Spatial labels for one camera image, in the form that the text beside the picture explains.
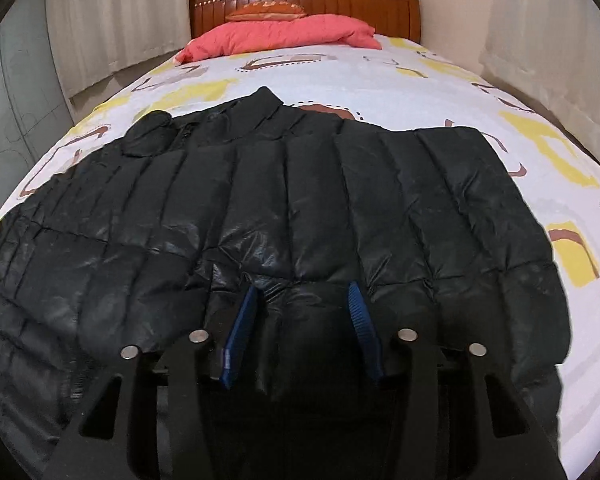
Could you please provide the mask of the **left beige curtain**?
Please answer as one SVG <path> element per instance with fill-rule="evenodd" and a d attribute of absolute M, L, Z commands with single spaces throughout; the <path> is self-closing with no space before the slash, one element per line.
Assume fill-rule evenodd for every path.
<path fill-rule="evenodd" d="M 188 0 L 46 0 L 46 15 L 69 98 L 190 39 Z"/>

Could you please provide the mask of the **pink folded quilt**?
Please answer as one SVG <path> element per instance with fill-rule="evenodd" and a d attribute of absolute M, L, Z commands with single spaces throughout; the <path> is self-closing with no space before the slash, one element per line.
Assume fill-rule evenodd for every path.
<path fill-rule="evenodd" d="M 349 47 L 380 50 L 375 29 L 369 24 L 336 14 L 315 14 L 288 22 L 230 22 L 190 40 L 174 56 L 176 65 L 234 54 L 314 46 L 345 44 Z"/>

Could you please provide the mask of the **wooden headboard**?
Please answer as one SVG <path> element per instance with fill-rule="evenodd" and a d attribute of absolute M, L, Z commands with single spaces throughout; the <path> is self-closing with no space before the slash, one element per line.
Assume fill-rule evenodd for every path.
<path fill-rule="evenodd" d="M 197 38 L 226 22 L 228 14 L 248 3 L 287 1 L 307 14 L 338 14 L 357 18 L 378 34 L 422 41 L 419 0 L 188 0 L 190 33 Z"/>

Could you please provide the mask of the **orange patterned pillow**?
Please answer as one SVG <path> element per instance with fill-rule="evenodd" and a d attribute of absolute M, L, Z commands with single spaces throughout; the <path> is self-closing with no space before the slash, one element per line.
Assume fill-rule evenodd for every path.
<path fill-rule="evenodd" d="M 228 22 L 273 21 L 286 22 L 306 17 L 306 10 L 297 3 L 263 0 L 248 3 L 225 18 Z"/>

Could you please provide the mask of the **right beige curtain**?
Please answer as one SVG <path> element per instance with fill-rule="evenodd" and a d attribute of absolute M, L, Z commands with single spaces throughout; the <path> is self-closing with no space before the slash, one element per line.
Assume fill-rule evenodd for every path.
<path fill-rule="evenodd" d="M 600 9 L 593 0 L 493 0 L 481 55 L 600 162 Z"/>

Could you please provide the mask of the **black puffer jacket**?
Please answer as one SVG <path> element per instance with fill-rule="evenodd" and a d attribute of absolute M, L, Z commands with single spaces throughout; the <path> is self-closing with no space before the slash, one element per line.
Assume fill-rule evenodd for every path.
<path fill-rule="evenodd" d="M 265 88 L 152 112 L 0 222 L 0 479 L 560 479 L 569 345 L 550 241 L 481 132 Z"/>

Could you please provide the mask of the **patterned white bed sheet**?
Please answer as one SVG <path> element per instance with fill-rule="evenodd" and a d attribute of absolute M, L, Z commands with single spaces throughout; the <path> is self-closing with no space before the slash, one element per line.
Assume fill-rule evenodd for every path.
<path fill-rule="evenodd" d="M 480 130 L 550 237 L 568 296 L 570 351 L 559 449 L 573 479 L 600 475 L 600 165 L 541 115 L 413 41 L 376 50 L 311 46 L 165 62 L 43 144 L 41 159 L 8 180 L 5 207 L 117 139 L 144 113 L 184 115 L 268 87 L 288 105 L 389 130 Z"/>

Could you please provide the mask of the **beige curtain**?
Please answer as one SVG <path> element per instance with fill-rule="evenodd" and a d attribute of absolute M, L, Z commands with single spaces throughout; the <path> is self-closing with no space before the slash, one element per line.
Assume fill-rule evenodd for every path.
<path fill-rule="evenodd" d="M 46 0 L 46 15 L 69 98 L 190 39 L 188 0 Z"/>
<path fill-rule="evenodd" d="M 493 0 L 481 55 L 600 162 L 600 9 L 593 0 Z"/>

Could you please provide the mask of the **frosted glass wardrobe door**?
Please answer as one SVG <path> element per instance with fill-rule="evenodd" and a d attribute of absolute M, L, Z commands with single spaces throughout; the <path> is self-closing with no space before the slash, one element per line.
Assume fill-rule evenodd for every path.
<path fill-rule="evenodd" d="M 72 126 L 50 46 L 46 0 L 16 0 L 0 24 L 0 209 Z"/>

